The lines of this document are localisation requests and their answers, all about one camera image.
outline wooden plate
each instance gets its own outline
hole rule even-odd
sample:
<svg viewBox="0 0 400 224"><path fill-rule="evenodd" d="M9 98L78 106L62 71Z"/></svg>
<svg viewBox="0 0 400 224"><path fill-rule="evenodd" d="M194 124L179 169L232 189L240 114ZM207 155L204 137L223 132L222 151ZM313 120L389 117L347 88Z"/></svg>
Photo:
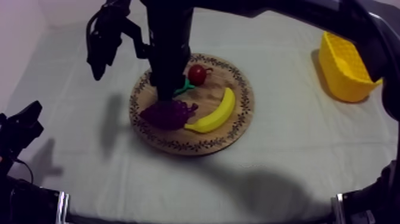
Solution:
<svg viewBox="0 0 400 224"><path fill-rule="evenodd" d="M252 120L253 91L247 78L238 68L215 56L192 54L185 68L185 75L194 64L200 64L206 69L212 68L212 72L202 86L175 97L187 102L189 106L194 102L199 105L196 115L190 118L188 123L195 123L201 117L212 113L221 103L225 87L231 88L236 96L235 109L228 121L210 133L201 134L186 129L160 130L139 117L142 110L157 100L155 87L151 86L149 81L150 70L145 72L132 90L129 109L132 126L148 144L168 153L205 155L222 150L238 140Z"/></svg>

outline plastic fruit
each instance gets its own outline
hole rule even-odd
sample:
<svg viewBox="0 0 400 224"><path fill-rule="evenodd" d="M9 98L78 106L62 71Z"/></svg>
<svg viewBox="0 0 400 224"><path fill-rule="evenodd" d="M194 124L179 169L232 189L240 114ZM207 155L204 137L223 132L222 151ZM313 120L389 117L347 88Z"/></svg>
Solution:
<svg viewBox="0 0 400 224"><path fill-rule="evenodd" d="M228 120L234 108L235 93L230 88L225 88L224 98L218 108L192 125L185 124L185 129L200 133L211 132Z"/></svg>
<svg viewBox="0 0 400 224"><path fill-rule="evenodd" d="M189 73L187 74L187 78L192 85L200 86L205 82L205 78L207 77L207 71L212 71L213 69L205 69L203 66L199 64L193 65L189 69Z"/></svg>
<svg viewBox="0 0 400 224"><path fill-rule="evenodd" d="M162 130L178 130L184 127L189 118L195 115L198 105L180 100L157 101L140 113L140 117L150 125Z"/></svg>

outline plastic banana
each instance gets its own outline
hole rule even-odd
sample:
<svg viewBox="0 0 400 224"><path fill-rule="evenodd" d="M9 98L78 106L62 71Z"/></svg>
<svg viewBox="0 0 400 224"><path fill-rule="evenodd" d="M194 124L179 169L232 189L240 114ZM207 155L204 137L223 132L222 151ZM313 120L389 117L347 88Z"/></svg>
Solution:
<svg viewBox="0 0 400 224"><path fill-rule="evenodd" d="M235 94L230 88L225 88L224 98L221 104L211 114L200 118L196 123L185 124L185 129L200 133L211 132L225 123L235 108Z"/></svg>

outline purple grapes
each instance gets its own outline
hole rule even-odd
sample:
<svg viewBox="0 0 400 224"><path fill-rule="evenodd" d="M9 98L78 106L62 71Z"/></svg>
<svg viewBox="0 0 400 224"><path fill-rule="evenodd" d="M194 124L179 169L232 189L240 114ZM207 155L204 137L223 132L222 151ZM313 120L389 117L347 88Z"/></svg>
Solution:
<svg viewBox="0 0 400 224"><path fill-rule="evenodd" d="M195 115L199 106L180 100L158 101L140 113L140 117L150 125L162 130L178 130L185 126L189 118Z"/></svg>

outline plastic basket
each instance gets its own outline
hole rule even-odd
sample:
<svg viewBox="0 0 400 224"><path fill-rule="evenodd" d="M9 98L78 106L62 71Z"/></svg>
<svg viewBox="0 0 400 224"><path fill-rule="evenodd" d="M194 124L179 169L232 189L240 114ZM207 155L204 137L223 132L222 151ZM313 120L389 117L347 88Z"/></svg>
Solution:
<svg viewBox="0 0 400 224"><path fill-rule="evenodd" d="M373 82L354 45L324 32L319 60L331 93L342 101L366 98L382 80Z"/></svg>

